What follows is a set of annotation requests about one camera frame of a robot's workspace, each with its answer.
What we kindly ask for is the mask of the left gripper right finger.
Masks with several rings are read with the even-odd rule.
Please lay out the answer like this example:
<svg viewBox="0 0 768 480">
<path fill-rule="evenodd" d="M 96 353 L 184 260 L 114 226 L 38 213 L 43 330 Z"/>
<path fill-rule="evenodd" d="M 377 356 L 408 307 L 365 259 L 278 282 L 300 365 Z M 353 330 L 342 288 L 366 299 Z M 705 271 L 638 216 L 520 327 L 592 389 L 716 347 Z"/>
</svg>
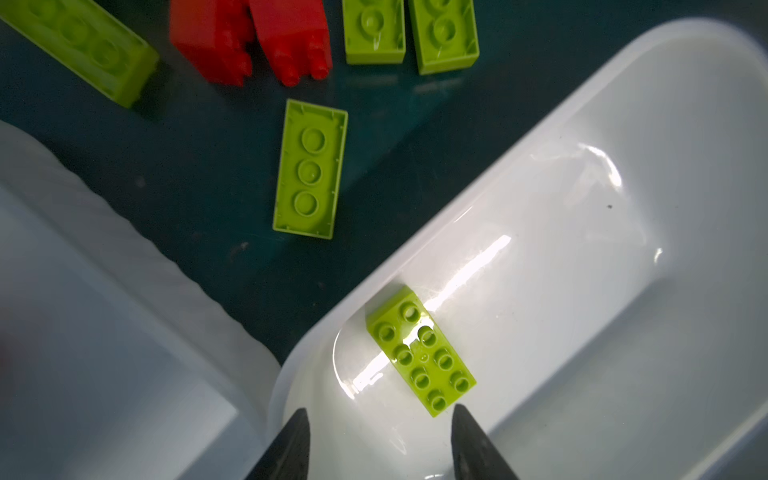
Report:
<svg viewBox="0 0 768 480">
<path fill-rule="evenodd" d="M 453 411 L 451 448 L 456 480 L 519 479 L 463 404 Z"/>
</svg>

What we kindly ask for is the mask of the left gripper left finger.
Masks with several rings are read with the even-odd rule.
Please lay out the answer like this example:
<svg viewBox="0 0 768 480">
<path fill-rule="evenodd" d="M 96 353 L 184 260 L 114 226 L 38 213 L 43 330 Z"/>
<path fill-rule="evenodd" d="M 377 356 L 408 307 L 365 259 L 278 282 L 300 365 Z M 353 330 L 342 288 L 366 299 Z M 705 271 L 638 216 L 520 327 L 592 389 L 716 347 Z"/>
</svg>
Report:
<svg viewBox="0 0 768 480">
<path fill-rule="evenodd" d="M 306 480 L 310 460 L 311 431 L 308 412 L 297 409 L 283 426 L 247 480 Z"/>
</svg>

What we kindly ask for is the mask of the green brick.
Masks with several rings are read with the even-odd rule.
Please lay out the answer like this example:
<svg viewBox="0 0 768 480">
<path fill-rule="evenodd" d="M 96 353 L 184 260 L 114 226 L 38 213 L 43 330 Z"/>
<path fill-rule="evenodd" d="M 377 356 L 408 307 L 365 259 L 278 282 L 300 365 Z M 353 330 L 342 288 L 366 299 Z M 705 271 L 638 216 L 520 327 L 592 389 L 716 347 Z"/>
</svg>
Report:
<svg viewBox="0 0 768 480">
<path fill-rule="evenodd" d="M 456 403 L 476 379 L 416 293 L 400 288 L 366 317 L 370 336 L 431 417 Z"/>
</svg>

